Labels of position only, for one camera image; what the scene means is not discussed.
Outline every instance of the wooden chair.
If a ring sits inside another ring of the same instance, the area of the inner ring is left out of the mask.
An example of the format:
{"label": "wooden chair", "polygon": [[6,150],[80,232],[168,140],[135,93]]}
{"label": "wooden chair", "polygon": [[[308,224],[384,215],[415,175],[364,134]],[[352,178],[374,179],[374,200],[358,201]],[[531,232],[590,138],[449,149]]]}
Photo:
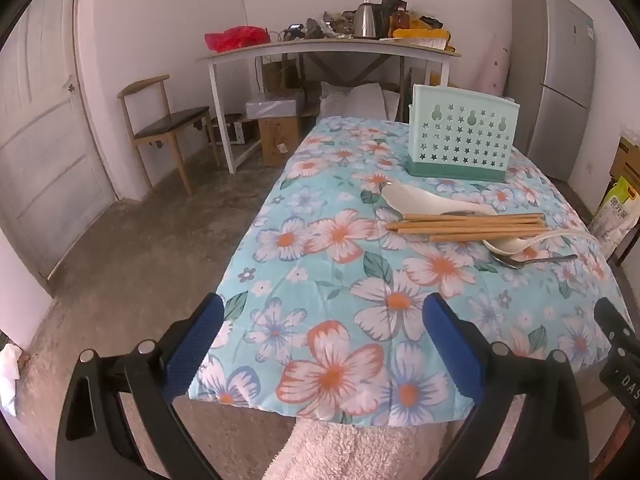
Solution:
{"label": "wooden chair", "polygon": [[[189,183],[189,179],[187,178],[187,173],[184,169],[184,161],[182,160],[182,154],[180,153],[180,147],[178,146],[178,141],[175,136],[179,133],[185,126],[188,124],[195,124],[201,121],[203,118],[207,123],[207,133],[209,136],[209,140],[211,142],[211,149],[213,150],[213,156],[216,160],[216,164],[220,165],[220,158],[218,156],[218,150],[216,149],[216,142],[213,137],[213,127],[211,124],[211,115],[209,113],[208,106],[201,106],[199,108],[189,108],[188,110],[182,110],[180,112],[171,113],[169,110],[169,101],[166,98],[166,90],[164,89],[164,81],[169,79],[167,74],[159,75],[158,77],[152,77],[150,79],[143,79],[140,81],[136,81],[131,83],[126,88],[122,89],[118,94],[118,99],[120,99],[120,103],[122,104],[122,112],[124,113],[124,120],[127,125],[127,130],[129,131],[129,135],[131,138],[131,143],[133,145],[134,152],[140,162],[140,166],[142,167],[146,179],[146,183],[149,186],[149,189],[153,189],[151,185],[151,180],[149,179],[149,174],[146,171],[145,164],[142,161],[142,156],[140,155],[140,144],[146,144],[147,142],[156,142],[158,140],[164,140],[171,147],[172,155],[174,156],[175,165],[178,167],[178,172],[180,173],[180,177],[182,179],[182,183],[184,184],[184,189],[187,190],[187,194],[189,196],[193,195],[193,191],[191,190],[191,184]],[[147,88],[148,86],[155,85],[156,83],[160,84],[160,92],[162,95],[162,102],[164,104],[164,111],[166,115],[158,119],[155,123],[142,128],[137,133],[133,132],[133,128],[131,126],[131,119],[129,117],[129,111],[127,110],[127,103],[125,101],[125,97],[127,95],[132,95],[137,92],[140,92],[142,89]]]}

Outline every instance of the plastic basket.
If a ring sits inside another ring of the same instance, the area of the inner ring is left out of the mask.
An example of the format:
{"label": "plastic basket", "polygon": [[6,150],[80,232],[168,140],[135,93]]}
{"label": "plastic basket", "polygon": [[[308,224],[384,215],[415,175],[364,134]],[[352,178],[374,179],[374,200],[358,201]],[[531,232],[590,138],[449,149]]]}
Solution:
{"label": "plastic basket", "polygon": [[503,182],[519,108],[492,95],[414,85],[405,169],[414,176]]}

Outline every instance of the refrigerator door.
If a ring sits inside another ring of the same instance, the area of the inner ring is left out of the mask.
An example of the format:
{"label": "refrigerator door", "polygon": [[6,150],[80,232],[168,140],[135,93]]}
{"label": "refrigerator door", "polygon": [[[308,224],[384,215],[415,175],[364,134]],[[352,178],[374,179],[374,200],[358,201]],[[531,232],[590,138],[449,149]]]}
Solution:
{"label": "refrigerator door", "polygon": [[589,108],[595,71],[593,20],[569,0],[546,0],[546,12],[543,84]]}
{"label": "refrigerator door", "polygon": [[551,88],[542,99],[526,155],[546,174],[568,180],[582,143],[589,111]]}

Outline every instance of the silver rivet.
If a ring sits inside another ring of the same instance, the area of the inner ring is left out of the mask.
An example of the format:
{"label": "silver rivet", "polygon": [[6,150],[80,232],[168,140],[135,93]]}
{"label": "silver rivet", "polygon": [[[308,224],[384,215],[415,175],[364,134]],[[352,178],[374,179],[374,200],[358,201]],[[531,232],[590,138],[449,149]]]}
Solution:
{"label": "silver rivet", "polygon": [[138,345],[138,352],[140,352],[141,354],[149,354],[154,350],[155,347],[155,341],[151,341],[151,339],[145,339]]}
{"label": "silver rivet", "polygon": [[94,358],[94,351],[88,348],[87,350],[83,350],[80,354],[80,362],[88,363],[91,359]]}
{"label": "silver rivet", "polygon": [[566,361],[566,355],[561,350],[554,350],[552,352],[553,358],[559,363],[564,363]]}
{"label": "silver rivet", "polygon": [[494,344],[492,344],[491,350],[493,350],[494,354],[496,355],[505,356],[509,354],[509,347],[504,343],[501,343],[500,341],[497,341]]}

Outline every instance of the floral tablecloth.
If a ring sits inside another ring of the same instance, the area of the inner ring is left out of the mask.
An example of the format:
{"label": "floral tablecloth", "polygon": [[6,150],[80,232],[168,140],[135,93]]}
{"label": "floral tablecloth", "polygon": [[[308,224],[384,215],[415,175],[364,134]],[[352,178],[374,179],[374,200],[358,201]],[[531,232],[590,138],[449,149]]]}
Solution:
{"label": "floral tablecloth", "polygon": [[225,322],[191,398],[360,426],[462,418],[472,402],[422,323],[434,291],[516,354],[559,348],[576,371],[606,356],[595,301],[607,296],[628,313],[596,244],[550,238],[519,257],[578,259],[510,270],[480,243],[385,229],[398,214],[379,184],[398,181],[585,230],[549,180],[516,150],[504,184],[415,178],[401,165],[407,141],[407,124],[343,118],[321,121],[303,141],[218,286]]}

